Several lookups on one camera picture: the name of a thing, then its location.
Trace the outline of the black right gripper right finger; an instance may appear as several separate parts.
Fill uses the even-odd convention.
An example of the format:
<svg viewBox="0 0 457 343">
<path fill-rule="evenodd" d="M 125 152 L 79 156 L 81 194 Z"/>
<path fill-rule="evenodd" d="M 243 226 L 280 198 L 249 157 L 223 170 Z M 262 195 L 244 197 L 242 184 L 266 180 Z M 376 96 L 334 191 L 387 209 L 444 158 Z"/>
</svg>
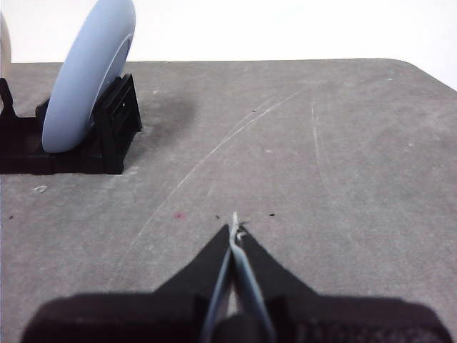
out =
<svg viewBox="0 0 457 343">
<path fill-rule="evenodd" d="M 278 342 L 451 342 L 429 307 L 391 297 L 318 293 L 284 268 L 246 229 L 238 235 Z"/>
</svg>

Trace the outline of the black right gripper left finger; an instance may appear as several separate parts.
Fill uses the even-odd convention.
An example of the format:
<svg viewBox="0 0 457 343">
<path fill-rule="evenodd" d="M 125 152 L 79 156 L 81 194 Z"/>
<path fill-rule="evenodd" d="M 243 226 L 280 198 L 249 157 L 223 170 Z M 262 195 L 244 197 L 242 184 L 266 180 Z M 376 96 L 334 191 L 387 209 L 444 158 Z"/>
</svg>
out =
<svg viewBox="0 0 457 343">
<path fill-rule="evenodd" d="M 42 304 L 22 342 L 197 342 L 229 247 L 223 225 L 153 292 L 83 293 Z"/>
</svg>

